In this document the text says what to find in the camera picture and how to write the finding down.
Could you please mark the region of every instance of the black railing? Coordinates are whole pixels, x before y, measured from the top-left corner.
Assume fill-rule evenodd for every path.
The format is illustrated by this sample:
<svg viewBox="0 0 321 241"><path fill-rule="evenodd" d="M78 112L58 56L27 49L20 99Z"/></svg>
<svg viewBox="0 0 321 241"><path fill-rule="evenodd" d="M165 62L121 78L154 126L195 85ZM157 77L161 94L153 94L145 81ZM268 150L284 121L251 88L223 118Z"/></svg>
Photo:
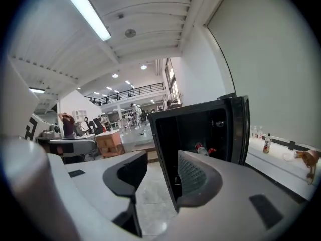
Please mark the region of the black railing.
<svg viewBox="0 0 321 241"><path fill-rule="evenodd" d="M120 92L117 94L113 94L113 95L110 95L108 97L104 97L101 99L92 98L92 97L88 97L88 96L86 96L86 98L89 101L91 101L93 104L95 104L97 106L102 106L104 104L117 102L117 101L120 101L120 100L123 100L126 98L135 97L137 95L152 93L152 92L161 91L161 90L164 90L163 83L134 88L134 89Z"/></svg>

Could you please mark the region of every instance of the dark shirt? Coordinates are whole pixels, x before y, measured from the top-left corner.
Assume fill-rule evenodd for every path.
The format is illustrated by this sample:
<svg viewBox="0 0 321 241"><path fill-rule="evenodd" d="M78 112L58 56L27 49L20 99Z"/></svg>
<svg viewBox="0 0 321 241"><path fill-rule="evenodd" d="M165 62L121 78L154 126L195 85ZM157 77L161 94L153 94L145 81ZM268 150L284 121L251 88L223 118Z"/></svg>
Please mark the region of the dark shirt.
<svg viewBox="0 0 321 241"><path fill-rule="evenodd" d="M62 118L62 122L64 124L64 133L65 136L71 135L74 133L74 125L70 122L70 120L67 120L66 118Z"/></svg>

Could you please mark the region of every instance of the tube light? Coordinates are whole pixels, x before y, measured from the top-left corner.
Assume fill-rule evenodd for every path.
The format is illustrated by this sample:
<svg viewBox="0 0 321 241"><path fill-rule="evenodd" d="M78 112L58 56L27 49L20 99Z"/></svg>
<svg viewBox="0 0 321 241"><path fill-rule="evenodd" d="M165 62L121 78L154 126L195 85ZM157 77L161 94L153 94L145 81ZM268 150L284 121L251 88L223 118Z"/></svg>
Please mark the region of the tube light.
<svg viewBox="0 0 321 241"><path fill-rule="evenodd" d="M89 0L70 0L102 41L110 39L110 33L99 18Z"/></svg>
<svg viewBox="0 0 321 241"><path fill-rule="evenodd" d="M29 90L33 93L38 93L38 94L44 94L45 91L43 89L39 89L39 88L31 88L29 87Z"/></svg>

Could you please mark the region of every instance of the open black cabinet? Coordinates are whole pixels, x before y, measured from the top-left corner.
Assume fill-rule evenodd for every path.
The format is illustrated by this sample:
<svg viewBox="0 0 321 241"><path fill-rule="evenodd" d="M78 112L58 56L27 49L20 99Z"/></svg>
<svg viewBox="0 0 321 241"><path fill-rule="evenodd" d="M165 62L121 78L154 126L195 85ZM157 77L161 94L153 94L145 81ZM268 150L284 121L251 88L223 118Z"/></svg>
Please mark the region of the open black cabinet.
<svg viewBox="0 0 321 241"><path fill-rule="evenodd" d="M178 175L178 150L197 153L201 142L210 156L245 163L250 131L247 96L222 97L217 101L161 111L148 116L159 162L174 205L182 195Z"/></svg>

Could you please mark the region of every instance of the brown leather bag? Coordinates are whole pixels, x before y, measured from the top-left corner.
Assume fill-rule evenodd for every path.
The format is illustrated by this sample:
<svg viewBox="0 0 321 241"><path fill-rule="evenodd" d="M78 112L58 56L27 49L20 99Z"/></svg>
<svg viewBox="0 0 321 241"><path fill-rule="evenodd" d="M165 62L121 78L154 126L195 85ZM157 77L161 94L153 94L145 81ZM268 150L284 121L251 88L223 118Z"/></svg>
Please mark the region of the brown leather bag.
<svg viewBox="0 0 321 241"><path fill-rule="evenodd" d="M302 158L306 166L310 168L310 172L306 177L310 179L310 181L308 181L308 184L311 185L315 177L316 164L320 158L319 152L316 150L297 151L295 157Z"/></svg>

